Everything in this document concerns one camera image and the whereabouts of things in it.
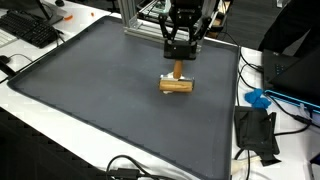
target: wire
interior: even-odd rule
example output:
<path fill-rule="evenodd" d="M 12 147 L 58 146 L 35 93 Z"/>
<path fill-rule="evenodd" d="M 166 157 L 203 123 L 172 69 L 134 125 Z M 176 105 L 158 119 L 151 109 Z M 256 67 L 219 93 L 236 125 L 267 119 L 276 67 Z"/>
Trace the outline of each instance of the wire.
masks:
<path fill-rule="evenodd" d="M 52 8 L 49 7 L 48 5 L 44 4 L 44 3 L 41 3 L 41 4 L 42 4 L 43 6 L 46 6 L 46 7 L 50 10 L 51 16 L 49 17 L 49 20 L 52 19 L 52 17 L 53 17 L 53 10 L 52 10 Z"/>
<path fill-rule="evenodd" d="M 267 95 L 267 94 L 264 94 L 266 97 L 268 97 L 269 99 L 271 99 L 278 107 L 279 107 L 279 109 L 282 111 L 282 112 L 284 112 L 284 113 L 286 113 L 287 115 L 289 115 L 289 116 L 291 116 L 292 118 L 294 118 L 294 115 L 293 114 L 291 114 L 291 113 L 289 113 L 288 111 L 286 111 L 285 109 L 283 109 L 283 107 L 273 98 L 273 97 L 271 97 L 271 96 L 269 96 L 269 95 Z"/>
<path fill-rule="evenodd" d="M 247 173 L 246 180 L 249 180 L 249 176 L 250 176 L 250 151 L 248 150 L 248 173 Z"/>
<path fill-rule="evenodd" d="M 239 73 L 238 80 L 237 80 L 237 86 L 238 86 L 238 88 L 237 88 L 237 104 L 238 104 L 238 106 L 240 106 L 240 102 L 239 102 L 239 82 L 240 82 L 240 77 L 241 77 L 241 74 L 242 74 L 243 69 L 244 69 L 247 65 L 248 65 L 248 64 L 245 64 L 244 66 L 242 66 L 241 71 L 239 71 L 239 69 L 238 69 L 238 73 Z"/>
<path fill-rule="evenodd" d="M 254 69 L 254 70 L 256 70 L 256 71 L 258 71 L 258 72 L 260 72 L 260 73 L 263 73 L 263 68 L 262 68 L 261 66 L 248 63 L 248 61 L 244 58 L 244 56 L 243 56 L 243 54 L 242 54 L 242 47 L 240 47 L 240 57 L 242 57 L 242 60 L 243 60 L 246 64 L 249 64 L 249 66 L 250 66 L 252 69 Z"/>
<path fill-rule="evenodd" d="M 164 179 L 164 180 L 175 180 L 169 177 L 165 177 L 165 176 L 159 176 L 159 175 L 141 175 L 140 177 L 148 177 L 148 178 L 152 178 L 152 179 Z"/>
<path fill-rule="evenodd" d="M 113 163 L 113 161 L 115 161 L 116 159 L 119 159 L 119 158 L 125 158 L 125 159 L 128 159 L 130 162 L 132 162 L 140 171 L 142 171 L 145 175 L 151 175 L 150 173 L 148 173 L 147 171 L 145 171 L 140 165 L 139 163 L 133 159 L 132 157 L 130 156 L 127 156 L 127 155 L 119 155 L 119 156 L 116 156 L 114 157 L 108 164 L 107 166 L 107 172 L 109 172 L 110 170 L 110 166 L 111 164 Z"/>
<path fill-rule="evenodd" d="M 157 3 L 159 2 L 160 0 L 157 0 L 154 5 L 152 6 L 152 8 L 149 10 L 147 16 L 149 16 L 150 12 L 153 10 L 154 7 L 156 7 Z"/>
<path fill-rule="evenodd" d="M 268 94 L 264 94 L 264 96 L 266 96 L 267 98 L 271 99 L 271 100 L 278 106 L 278 108 L 279 108 L 282 112 L 284 112 L 285 114 L 287 114 L 288 116 L 290 116 L 290 117 L 292 117 L 293 119 L 296 120 L 296 116 L 295 116 L 294 114 L 291 114 L 291 113 L 289 113 L 288 111 L 286 111 L 273 97 L 269 96 Z M 307 125 L 310 123 L 310 125 L 315 126 L 315 127 L 317 127 L 317 128 L 320 129 L 320 126 L 317 125 L 317 124 L 315 124 L 315 123 L 312 122 L 312 121 L 313 121 L 313 119 L 310 119 L 310 122 L 308 121 Z"/>
<path fill-rule="evenodd" d="M 107 166 L 107 170 L 106 170 L 106 177 L 107 177 L 107 180 L 110 180 L 110 179 L 113 179 L 113 178 L 110 178 L 108 176 L 108 172 L 110 171 L 110 167 L 111 167 L 111 164 L 116 160 L 116 159 L 119 159 L 119 158 L 125 158 L 125 159 L 128 159 L 130 162 L 132 162 L 140 171 L 142 171 L 144 174 L 139 174 L 139 177 L 149 177 L 151 179 L 154 179 L 154 180 L 159 180 L 159 179 L 164 179 L 164 180 L 175 180 L 175 179 L 172 179 L 172 178 L 169 178 L 169 177 L 165 177 L 165 176 L 160 176 L 160 175 L 152 175 L 150 173 L 148 173 L 146 170 L 144 170 L 138 163 L 138 161 L 136 161 L 135 159 L 133 159 L 132 157 L 130 156 L 127 156 L 127 155 L 119 155 L 119 156 L 116 156 L 114 157 L 108 164 Z"/>
<path fill-rule="evenodd" d="M 310 126 L 311 126 L 311 121 L 310 121 L 310 123 L 308 123 L 308 124 L 306 125 L 306 127 L 302 128 L 302 129 L 300 129 L 300 130 L 297 130 L 297 131 L 291 131 L 291 132 L 276 133 L 276 134 L 274 134 L 274 136 L 282 136 L 282 135 L 298 134 L 298 133 L 301 133 L 301 132 L 306 131 Z"/>
<path fill-rule="evenodd" d="M 243 76 L 242 76 L 242 71 L 243 71 L 244 67 L 246 67 L 246 66 L 248 66 L 248 65 L 249 65 L 249 64 L 243 65 L 243 67 L 241 68 L 241 71 L 239 71 L 239 69 L 238 69 L 239 77 L 240 77 L 240 79 L 244 82 L 244 84 L 246 84 L 249 88 L 251 88 L 251 89 L 256 89 L 255 87 L 249 85 L 249 84 L 244 80 L 244 78 L 243 78 Z"/>
<path fill-rule="evenodd" d="M 9 57 L 9 59 L 11 59 L 11 58 L 14 57 L 14 56 L 22 56 L 22 57 L 25 57 L 26 59 L 28 59 L 30 62 L 33 62 L 31 58 L 29 58 L 29 57 L 27 57 L 27 56 L 25 56 L 25 55 L 23 55 L 23 54 L 14 54 L 14 55 L 11 55 L 11 56 Z"/>
<path fill-rule="evenodd" d="M 5 82 L 6 80 L 8 80 L 8 77 L 4 78 L 4 80 L 0 81 L 0 84 L 2 84 L 3 82 Z"/>
<path fill-rule="evenodd" d="M 240 157 L 240 155 L 242 154 L 242 152 L 244 151 L 244 149 L 240 149 L 237 154 L 234 156 L 235 160 L 238 160 L 238 158 Z"/>
<path fill-rule="evenodd" d="M 239 44 L 233 39 L 233 37 L 228 32 L 221 32 L 221 33 L 228 35 L 230 37 L 230 39 L 234 42 L 234 44 L 239 46 Z"/>

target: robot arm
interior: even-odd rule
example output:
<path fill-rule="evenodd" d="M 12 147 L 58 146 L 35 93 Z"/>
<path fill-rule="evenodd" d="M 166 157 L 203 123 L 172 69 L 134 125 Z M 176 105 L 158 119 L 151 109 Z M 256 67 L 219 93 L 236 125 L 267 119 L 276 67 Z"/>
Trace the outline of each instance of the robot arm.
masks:
<path fill-rule="evenodd" d="M 162 35 L 165 38 L 164 56 L 168 59 L 195 60 L 197 41 L 201 40 L 211 22 L 210 17 L 202 17 L 203 0 L 171 0 L 169 16 L 173 23 L 171 33 L 165 22 L 168 14 L 159 15 Z M 194 25 L 201 18 L 201 27 L 196 31 Z M 189 41 L 175 40 L 179 28 L 188 28 Z"/>

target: power cord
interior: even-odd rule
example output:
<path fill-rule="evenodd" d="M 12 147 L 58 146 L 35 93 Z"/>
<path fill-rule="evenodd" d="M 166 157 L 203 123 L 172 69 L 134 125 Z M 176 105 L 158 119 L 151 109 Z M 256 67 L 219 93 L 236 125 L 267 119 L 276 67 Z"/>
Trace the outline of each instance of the power cord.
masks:
<path fill-rule="evenodd" d="M 111 164 L 119 159 L 119 158 L 125 158 L 127 160 L 129 160 L 132 164 L 134 164 L 138 169 L 124 169 L 124 168 L 118 168 L 117 170 L 110 170 Z M 107 170 L 106 170 L 106 178 L 107 180 L 115 180 L 115 179 L 131 179 L 131 180 L 136 180 L 139 179 L 141 177 L 148 177 L 151 178 L 153 180 L 175 180 L 166 176 L 159 176 L 159 175 L 152 175 L 150 173 L 148 173 L 146 170 L 144 170 L 140 165 L 140 163 L 138 163 L 138 161 L 136 161 L 135 159 L 133 159 L 130 156 L 127 155 L 119 155 L 116 156 L 114 158 L 112 158 L 112 160 L 109 162 L 108 166 L 107 166 Z"/>
<path fill-rule="evenodd" d="M 234 159 L 235 160 L 238 160 L 240 155 L 243 153 L 244 149 L 240 149 L 237 154 L 234 156 Z M 249 177 L 250 177 L 250 169 L 251 169 L 251 166 L 250 166 L 250 150 L 248 150 L 248 172 L 247 172 L 247 176 L 246 176 L 246 180 L 249 180 Z"/>
<path fill-rule="evenodd" d="M 256 89 L 256 88 L 250 86 L 250 85 L 244 80 L 244 78 L 242 77 L 242 71 L 243 71 L 243 69 L 244 69 L 246 66 L 249 66 L 249 64 L 243 65 L 240 71 L 239 71 L 239 69 L 238 69 L 238 73 L 239 73 L 239 77 L 238 77 L 238 80 L 237 80 L 237 104 L 238 104 L 238 106 L 240 106 L 240 102 L 239 102 L 239 82 L 240 82 L 240 79 L 241 79 L 249 88 L 251 88 L 251 89 Z"/>
<path fill-rule="evenodd" d="M 220 33 L 223 33 L 223 34 L 228 35 L 228 36 L 230 37 L 230 39 L 233 41 L 233 43 L 234 43 L 235 45 L 237 45 L 238 47 L 240 47 L 239 44 L 233 39 L 233 37 L 232 37 L 228 32 L 220 32 Z"/>
<path fill-rule="evenodd" d="M 6 80 L 8 80 L 8 77 L 4 78 L 2 81 L 0 81 L 0 84 L 2 84 L 3 82 L 5 82 Z"/>
<path fill-rule="evenodd" d="M 30 62 L 33 62 L 31 58 L 29 58 L 29 57 L 27 57 L 27 56 L 25 56 L 25 55 L 23 55 L 23 54 L 14 54 L 14 55 L 11 55 L 11 56 L 9 57 L 9 59 L 11 59 L 11 58 L 14 57 L 14 56 L 22 56 L 22 57 L 26 58 L 27 60 L 29 60 Z"/>
<path fill-rule="evenodd" d="M 262 67 L 262 66 L 258 66 L 258 65 L 255 65 L 255 64 L 250 64 L 250 63 L 248 63 L 248 61 L 244 58 L 244 56 L 243 56 L 243 54 L 242 54 L 242 47 L 240 47 L 240 57 L 242 58 L 242 60 L 243 60 L 246 64 L 249 64 L 249 66 L 250 66 L 252 69 L 254 69 L 254 70 L 256 70 L 256 71 L 258 71 L 258 72 L 260 72 L 260 73 L 263 73 L 263 67 Z"/>
<path fill-rule="evenodd" d="M 250 176 L 250 151 L 248 150 L 248 172 L 247 172 L 247 178 L 246 180 L 249 180 L 249 176 Z"/>
<path fill-rule="evenodd" d="M 156 7 L 157 3 L 159 2 L 160 0 L 157 0 L 154 5 L 152 6 L 152 8 L 149 10 L 147 16 L 149 16 L 150 12 L 154 9 L 154 7 Z"/>
<path fill-rule="evenodd" d="M 309 129 L 309 127 L 311 125 L 317 127 L 317 128 L 320 128 L 318 125 L 314 124 L 312 122 L 312 119 L 307 119 L 307 118 L 304 118 L 300 115 L 294 115 L 294 114 L 291 114 L 289 113 L 288 111 L 286 111 L 278 102 L 277 100 L 275 100 L 273 97 L 269 96 L 269 95 L 266 95 L 266 97 L 268 97 L 269 99 L 271 99 L 278 107 L 279 109 L 284 112 L 285 114 L 287 114 L 288 116 L 292 117 L 293 119 L 303 123 L 303 124 L 307 124 L 304 128 L 300 129 L 300 130 L 297 130 L 297 131 L 292 131 L 292 132 L 282 132 L 282 133 L 277 133 L 277 134 L 274 134 L 275 136 L 281 136 L 281 135 L 289 135 L 289 134 L 297 134 L 297 133 L 301 133 L 301 132 L 304 132 L 306 131 L 307 129 Z"/>

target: table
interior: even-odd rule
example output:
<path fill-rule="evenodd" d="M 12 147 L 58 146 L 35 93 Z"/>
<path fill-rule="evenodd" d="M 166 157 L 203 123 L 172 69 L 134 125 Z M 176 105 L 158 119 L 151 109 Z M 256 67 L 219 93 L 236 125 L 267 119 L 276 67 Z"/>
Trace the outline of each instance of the table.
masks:
<path fill-rule="evenodd" d="M 72 38 L 81 30 L 92 24 L 99 17 L 109 15 L 109 12 L 86 7 L 79 4 L 74 4 L 65 1 L 63 7 L 69 14 L 73 15 L 70 21 L 62 21 L 54 25 L 57 29 L 65 33 L 66 40 Z M 113 14 L 114 17 L 119 17 L 119 14 Z M 0 53 L 6 56 L 12 54 L 24 54 L 33 60 L 41 57 L 45 53 L 54 49 L 55 43 L 47 46 L 44 49 L 37 49 L 22 40 L 18 40 L 9 46 L 0 49 Z M 261 53 L 255 50 L 242 48 L 242 52 L 247 61 L 254 64 L 261 64 Z M 18 70 L 29 62 L 20 56 L 15 56 L 9 64 L 14 70 Z M 246 68 L 243 76 L 247 82 L 255 87 L 261 87 L 261 75 L 250 68 Z M 0 80 L 6 76 L 0 72 Z M 243 95 L 249 92 L 243 83 L 239 84 L 240 104 L 249 106 L 244 101 Z M 134 157 L 142 164 L 150 167 L 150 173 L 170 176 L 172 178 L 197 179 L 191 174 L 184 172 L 167 162 L 154 157 L 140 149 L 135 148 L 125 142 L 119 141 L 117 138 L 110 136 L 100 130 L 86 125 L 72 117 L 40 104 L 34 100 L 14 92 L 6 83 L 0 84 L 0 106 L 11 114 L 15 115 L 25 123 L 45 134 L 52 140 L 64 146 L 74 154 L 80 156 L 92 165 L 104 169 L 108 162 L 119 154 L 126 154 Z M 298 108 L 288 104 L 281 103 L 281 105 L 289 112 L 298 114 Z M 290 117 L 282 113 L 275 105 L 272 105 L 268 112 L 277 112 L 276 132 L 293 131 L 302 128 L 304 125 L 292 120 Z M 259 163 L 251 166 L 251 179 L 292 179 L 303 180 L 310 179 L 307 170 L 307 161 L 312 155 L 320 152 L 320 141 L 316 141 L 320 137 L 320 131 L 314 128 L 303 132 L 301 134 L 277 137 L 280 147 L 280 155 L 278 159 L 282 163 L 272 165 L 269 167 L 262 167 Z M 239 148 L 236 146 L 235 133 L 233 133 L 232 154 L 233 156 Z M 114 163 L 115 167 L 133 167 L 132 164 L 126 160 L 119 160 Z M 233 179 L 245 179 L 246 169 L 239 172 Z"/>

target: cable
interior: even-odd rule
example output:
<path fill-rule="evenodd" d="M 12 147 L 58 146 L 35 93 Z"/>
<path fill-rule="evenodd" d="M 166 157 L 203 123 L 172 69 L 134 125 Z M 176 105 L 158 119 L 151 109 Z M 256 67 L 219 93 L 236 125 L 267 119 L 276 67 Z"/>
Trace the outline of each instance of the cable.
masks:
<path fill-rule="evenodd" d="M 313 109 L 312 108 L 307 108 L 309 111 L 309 116 L 312 119 L 313 118 Z"/>
<path fill-rule="evenodd" d="M 3 82 L 5 82 L 6 80 L 8 80 L 8 77 L 4 78 L 4 80 L 0 81 L 0 84 L 2 84 Z"/>
<path fill-rule="evenodd" d="M 146 175 L 151 175 L 150 173 L 148 173 L 147 171 L 145 171 L 145 170 L 138 164 L 138 162 L 137 162 L 135 159 L 133 159 L 132 157 L 127 156 L 127 155 L 119 155 L 119 156 L 114 157 L 114 158 L 109 162 L 109 164 L 108 164 L 108 166 L 107 166 L 107 172 L 110 170 L 110 166 L 111 166 L 111 164 L 113 163 L 113 161 L 115 161 L 116 159 L 119 159 L 119 158 L 128 159 L 128 160 L 129 160 L 130 162 L 132 162 L 139 170 L 141 170 L 144 174 L 146 174 Z"/>
<path fill-rule="evenodd" d="M 14 54 L 14 55 L 11 55 L 11 56 L 9 57 L 9 59 L 11 59 L 11 58 L 14 57 L 14 56 L 22 56 L 22 57 L 25 57 L 26 59 L 28 59 L 30 62 L 33 62 L 31 58 L 29 58 L 29 57 L 27 57 L 27 56 L 25 56 L 25 55 L 23 55 L 23 54 Z"/>
<path fill-rule="evenodd" d="M 242 68 L 241 68 L 241 71 L 239 71 L 239 69 L 238 69 L 239 78 L 240 78 L 249 88 L 251 88 L 251 89 L 256 89 L 255 87 L 249 85 L 249 84 L 244 80 L 244 78 L 243 78 L 243 76 L 242 76 L 242 71 L 243 71 L 244 67 L 249 66 L 249 65 L 250 65 L 250 64 L 245 64 L 245 65 L 243 65 Z"/>
<path fill-rule="evenodd" d="M 302 128 L 302 129 L 300 129 L 300 130 L 297 130 L 297 131 L 291 131 L 291 132 L 276 133 L 276 134 L 274 134 L 274 136 L 282 136 L 282 135 L 298 134 L 298 133 L 301 133 L 301 132 L 306 131 L 310 126 L 311 126 L 311 121 L 310 121 L 310 123 L 308 123 L 308 124 L 306 125 L 306 127 Z"/>
<path fill-rule="evenodd" d="M 256 71 L 258 71 L 258 72 L 260 72 L 260 73 L 263 73 L 263 68 L 262 68 L 261 66 L 248 63 L 248 61 L 244 58 L 244 56 L 243 56 L 243 54 L 242 54 L 242 47 L 240 47 L 240 57 L 242 57 L 242 60 L 243 60 L 246 64 L 249 64 L 249 66 L 250 66 L 252 69 L 254 69 L 254 70 L 256 70 Z"/>
<path fill-rule="evenodd" d="M 247 64 L 242 66 L 241 71 L 239 71 L 239 69 L 238 69 L 239 77 L 238 77 L 238 80 L 237 80 L 237 95 L 236 95 L 237 96 L 237 104 L 238 104 L 238 106 L 240 106 L 240 102 L 239 102 L 239 82 L 240 82 L 240 77 L 241 77 L 242 71 L 246 66 L 247 66 Z"/>
<path fill-rule="evenodd" d="M 157 3 L 159 2 L 160 0 L 157 0 L 154 5 L 152 6 L 152 8 L 149 10 L 148 14 L 146 16 L 149 16 L 150 12 L 153 10 L 154 7 L 156 7 Z"/>
<path fill-rule="evenodd" d="M 247 173 L 246 180 L 249 180 L 249 176 L 250 176 L 250 151 L 248 150 L 248 173 Z"/>
<path fill-rule="evenodd" d="M 244 149 L 240 149 L 237 154 L 234 156 L 235 160 L 238 160 L 238 158 L 240 157 L 240 155 L 242 154 L 242 152 L 244 151 Z"/>
<path fill-rule="evenodd" d="M 175 179 L 172 179 L 172 178 L 169 178 L 169 177 L 165 177 L 165 176 L 160 176 L 160 175 L 152 175 L 152 174 L 150 174 L 150 173 L 148 173 L 146 170 L 144 170 L 140 165 L 139 165 L 139 163 L 135 160 L 135 159 L 133 159 L 132 157 L 130 157 L 130 156 L 127 156 L 127 155 L 119 155 L 119 156 L 116 156 L 116 157 L 114 157 L 114 158 L 112 158 L 112 160 L 109 162 L 109 164 L 108 164 L 108 166 L 107 166 L 107 170 L 106 170 L 106 178 L 107 178 L 107 180 L 112 180 L 113 178 L 111 178 L 110 176 L 110 167 L 111 167 L 111 164 L 116 160 L 116 159 L 119 159 L 119 158 L 125 158 L 125 159 L 128 159 L 130 162 L 132 162 L 140 171 L 142 171 L 144 174 L 140 174 L 140 173 L 138 173 L 138 174 L 135 174 L 134 175 L 134 178 L 140 178 L 140 177 L 149 177 L 149 178 L 151 178 L 151 179 L 154 179 L 154 180 L 160 180 L 160 179 L 164 179 L 164 180 L 175 180 Z M 132 172 L 133 173 L 136 173 L 138 170 L 135 170 L 135 169 L 118 169 L 118 170 L 111 170 L 111 171 L 113 171 L 113 172 L 115 172 L 115 171 L 117 171 L 117 175 L 118 176 L 121 176 L 121 173 L 119 173 L 119 172 L 123 172 L 123 173 L 125 173 L 126 172 L 126 175 L 128 175 L 128 171 L 130 171 L 129 172 L 129 174 L 130 174 L 130 176 L 132 176 Z"/>
<path fill-rule="evenodd" d="M 279 109 L 280 109 L 282 112 L 284 112 L 284 113 L 286 113 L 288 116 L 291 116 L 292 118 L 294 118 L 294 115 L 291 114 L 291 113 L 289 113 L 288 111 L 284 110 L 283 107 L 282 107 L 273 97 L 271 97 L 271 96 L 269 96 L 269 95 L 267 95 L 267 94 L 264 94 L 264 95 L 265 95 L 266 97 L 268 97 L 269 99 L 271 99 L 271 100 L 279 107 Z"/>
<path fill-rule="evenodd" d="M 289 113 L 288 111 L 286 111 L 273 97 L 269 96 L 268 94 L 264 94 L 264 96 L 266 96 L 267 98 L 271 99 L 271 100 L 278 106 L 278 108 L 279 108 L 282 112 L 284 112 L 284 113 L 287 114 L 288 116 L 292 117 L 293 119 L 295 119 L 295 120 L 297 120 L 297 121 L 299 121 L 299 122 L 301 122 L 301 123 L 307 124 L 307 125 L 310 124 L 310 125 L 312 125 L 312 126 L 317 127 L 317 128 L 320 129 L 320 126 L 317 125 L 317 124 L 315 124 L 314 122 L 312 122 L 312 121 L 313 121 L 312 119 L 306 119 L 306 118 L 301 117 L 301 116 L 299 116 L 299 115 L 291 114 L 291 113 Z"/>
<path fill-rule="evenodd" d="M 233 39 L 233 37 L 228 33 L 228 32 L 221 32 L 221 33 L 224 33 L 226 35 L 228 35 L 230 37 L 230 39 L 237 45 L 239 46 L 239 44 Z"/>
<path fill-rule="evenodd" d="M 152 178 L 152 179 L 164 179 L 164 180 L 175 180 L 169 177 L 165 177 L 165 176 L 159 176 L 159 175 L 141 175 L 140 177 L 148 177 L 148 178 Z"/>

